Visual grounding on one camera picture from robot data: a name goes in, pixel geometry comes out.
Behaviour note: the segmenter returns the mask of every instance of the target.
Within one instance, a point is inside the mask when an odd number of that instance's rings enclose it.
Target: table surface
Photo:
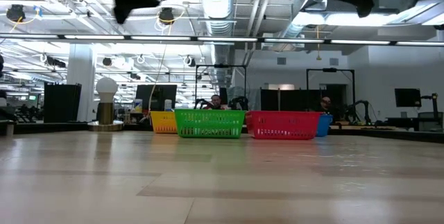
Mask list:
[[[444,145],[64,132],[0,139],[3,223],[444,223]]]

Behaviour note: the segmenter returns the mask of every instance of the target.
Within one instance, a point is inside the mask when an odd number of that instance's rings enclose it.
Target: ventilation duct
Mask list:
[[[205,17],[210,19],[229,19],[232,16],[233,0],[202,0]],[[207,21],[207,31],[211,36],[232,36],[231,22]],[[213,45],[212,62],[214,64],[233,64],[234,47],[230,45]],[[225,85],[225,70],[215,71],[219,85]]]
[[[293,11],[297,12],[293,21],[287,26],[287,28],[281,32],[280,37],[285,38],[296,38],[302,32],[305,27],[304,24],[301,24],[298,21],[297,15],[298,13],[305,8],[313,6],[317,3],[325,3],[326,0],[295,0],[293,4]],[[296,48],[289,44],[276,44],[273,46],[273,51],[294,51]]]

